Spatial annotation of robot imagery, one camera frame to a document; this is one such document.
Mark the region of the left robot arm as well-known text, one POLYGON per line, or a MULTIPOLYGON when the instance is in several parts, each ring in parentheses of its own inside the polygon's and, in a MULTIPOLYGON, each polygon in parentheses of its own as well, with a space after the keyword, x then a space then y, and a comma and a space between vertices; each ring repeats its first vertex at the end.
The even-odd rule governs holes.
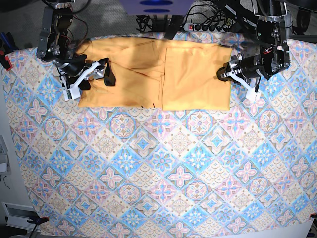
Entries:
POLYGON ((286 4, 277 0, 257 0, 253 9, 257 23, 254 31, 244 23, 247 19, 242 12, 236 11, 236 20, 243 30, 255 37, 254 41, 259 45, 259 53, 245 57, 243 53, 233 56, 231 60, 218 70, 217 77, 222 81, 237 83, 234 76, 238 76, 245 82, 256 78, 259 84, 261 78, 270 78, 282 72, 290 66, 289 46, 284 17, 287 15, 286 4))

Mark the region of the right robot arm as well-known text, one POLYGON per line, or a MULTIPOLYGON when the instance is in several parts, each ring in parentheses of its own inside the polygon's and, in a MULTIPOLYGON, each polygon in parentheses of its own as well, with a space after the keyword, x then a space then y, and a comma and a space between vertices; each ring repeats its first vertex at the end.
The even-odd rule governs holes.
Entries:
POLYGON ((90 90, 90 77, 103 80, 105 86, 111 87, 116 83, 116 78, 111 72, 109 58, 94 62, 86 54, 76 51, 85 39, 72 41, 69 27, 74 19, 87 23, 77 17, 83 12, 90 1, 78 11, 73 11, 73 0, 44 0, 46 5, 42 19, 42 29, 39 36, 37 57, 44 62, 53 62, 57 68, 58 77, 62 87, 69 89, 78 83, 80 90, 90 90))

